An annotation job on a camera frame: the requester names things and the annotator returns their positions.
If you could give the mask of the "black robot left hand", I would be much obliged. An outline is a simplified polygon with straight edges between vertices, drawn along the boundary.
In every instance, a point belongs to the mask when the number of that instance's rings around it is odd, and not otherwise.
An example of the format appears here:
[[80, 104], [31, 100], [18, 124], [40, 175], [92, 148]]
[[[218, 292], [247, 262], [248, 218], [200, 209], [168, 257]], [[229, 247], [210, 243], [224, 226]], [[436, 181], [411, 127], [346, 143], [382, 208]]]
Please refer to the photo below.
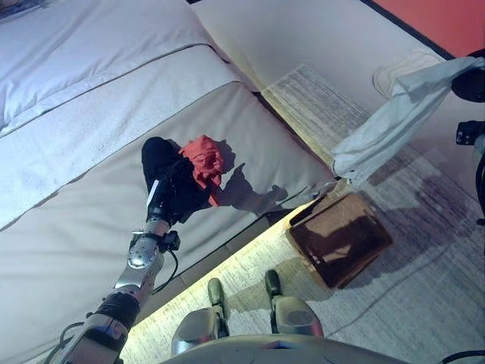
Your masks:
[[158, 168], [156, 171], [144, 171], [149, 193], [146, 202], [146, 222], [164, 221], [171, 227], [181, 218], [183, 213], [174, 207], [177, 189], [180, 188], [179, 184], [174, 182], [174, 178], [178, 178], [183, 172], [186, 172], [186, 166], [181, 161]]

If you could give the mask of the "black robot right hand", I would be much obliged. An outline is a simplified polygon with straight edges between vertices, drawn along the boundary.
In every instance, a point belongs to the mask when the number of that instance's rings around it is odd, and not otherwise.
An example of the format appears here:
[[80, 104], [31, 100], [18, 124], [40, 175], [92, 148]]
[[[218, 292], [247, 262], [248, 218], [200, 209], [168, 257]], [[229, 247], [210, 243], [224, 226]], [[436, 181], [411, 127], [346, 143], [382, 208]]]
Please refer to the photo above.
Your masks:
[[484, 69], [473, 68], [456, 77], [452, 91], [465, 101], [484, 103]]

